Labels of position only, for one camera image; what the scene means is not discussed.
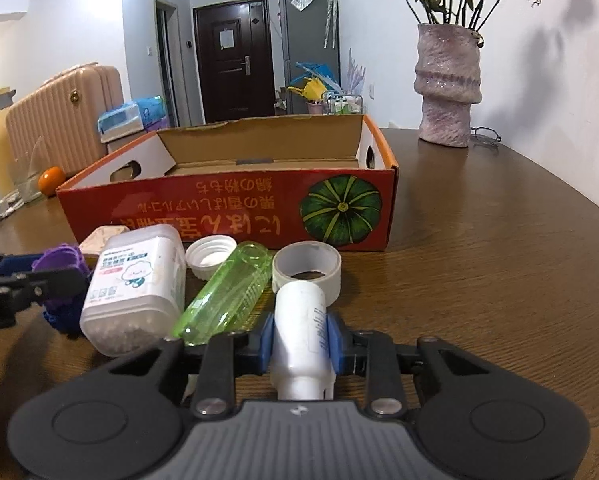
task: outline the pink suitcase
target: pink suitcase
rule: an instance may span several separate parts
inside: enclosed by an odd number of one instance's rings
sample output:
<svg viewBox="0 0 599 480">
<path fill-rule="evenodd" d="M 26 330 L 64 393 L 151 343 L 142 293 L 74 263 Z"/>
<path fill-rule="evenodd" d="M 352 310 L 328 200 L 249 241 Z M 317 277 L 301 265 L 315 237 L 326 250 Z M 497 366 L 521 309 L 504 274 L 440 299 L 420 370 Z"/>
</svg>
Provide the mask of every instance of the pink suitcase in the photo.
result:
<svg viewBox="0 0 599 480">
<path fill-rule="evenodd" d="M 115 67 L 91 63 L 65 70 L 10 107 L 6 128 L 13 155 L 30 156 L 42 137 L 48 164 L 74 175 L 106 155 L 97 119 L 123 102 Z"/>
</svg>

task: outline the tape roll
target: tape roll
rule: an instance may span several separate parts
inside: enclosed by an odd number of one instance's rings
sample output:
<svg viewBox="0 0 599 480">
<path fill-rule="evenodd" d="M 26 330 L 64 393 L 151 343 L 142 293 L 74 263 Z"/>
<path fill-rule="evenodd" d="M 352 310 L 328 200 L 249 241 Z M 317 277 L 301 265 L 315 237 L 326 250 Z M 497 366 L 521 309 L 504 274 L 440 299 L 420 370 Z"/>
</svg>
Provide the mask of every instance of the tape roll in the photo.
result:
<svg viewBox="0 0 599 480">
<path fill-rule="evenodd" d="M 339 298 L 342 288 L 342 257 L 334 247 L 322 242 L 297 242 L 284 247 L 272 260 L 272 291 L 277 291 L 302 272 L 321 272 L 323 276 L 309 280 L 318 285 L 326 297 L 326 306 Z"/>
</svg>

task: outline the vase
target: vase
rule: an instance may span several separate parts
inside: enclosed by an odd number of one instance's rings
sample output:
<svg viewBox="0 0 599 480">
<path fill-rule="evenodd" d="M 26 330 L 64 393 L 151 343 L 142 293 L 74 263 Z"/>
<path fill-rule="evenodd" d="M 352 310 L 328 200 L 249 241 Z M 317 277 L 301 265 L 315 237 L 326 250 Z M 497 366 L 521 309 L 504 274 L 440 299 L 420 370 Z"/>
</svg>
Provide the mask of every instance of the vase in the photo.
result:
<svg viewBox="0 0 599 480">
<path fill-rule="evenodd" d="M 419 25 L 415 91 L 423 96 L 420 139 L 467 148 L 479 90 L 479 35 L 458 25 Z"/>
</svg>

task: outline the door handle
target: door handle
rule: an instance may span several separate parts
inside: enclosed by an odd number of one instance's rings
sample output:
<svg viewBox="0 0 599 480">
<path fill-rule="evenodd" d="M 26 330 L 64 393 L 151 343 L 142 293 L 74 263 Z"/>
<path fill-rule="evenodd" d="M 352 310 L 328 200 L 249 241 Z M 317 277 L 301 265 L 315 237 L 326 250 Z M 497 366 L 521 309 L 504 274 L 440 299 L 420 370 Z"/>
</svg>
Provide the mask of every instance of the door handle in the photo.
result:
<svg viewBox="0 0 599 480">
<path fill-rule="evenodd" d="M 250 56 L 244 56 L 242 65 L 246 67 L 246 75 L 250 75 Z"/>
</svg>

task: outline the white plastic bottle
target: white plastic bottle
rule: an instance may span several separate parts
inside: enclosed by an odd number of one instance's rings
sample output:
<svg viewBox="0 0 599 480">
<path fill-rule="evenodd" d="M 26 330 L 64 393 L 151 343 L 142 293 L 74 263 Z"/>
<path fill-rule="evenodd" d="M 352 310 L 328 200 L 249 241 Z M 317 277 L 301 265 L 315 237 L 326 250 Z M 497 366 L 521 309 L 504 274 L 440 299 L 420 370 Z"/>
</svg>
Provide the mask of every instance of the white plastic bottle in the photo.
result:
<svg viewBox="0 0 599 480">
<path fill-rule="evenodd" d="M 182 239 L 167 224 L 111 237 L 97 261 L 79 325 L 116 357 L 169 335 L 183 312 Z"/>
<path fill-rule="evenodd" d="M 279 400 L 333 398 L 326 299 L 314 283 L 290 282 L 277 293 L 270 382 Z"/>
</svg>

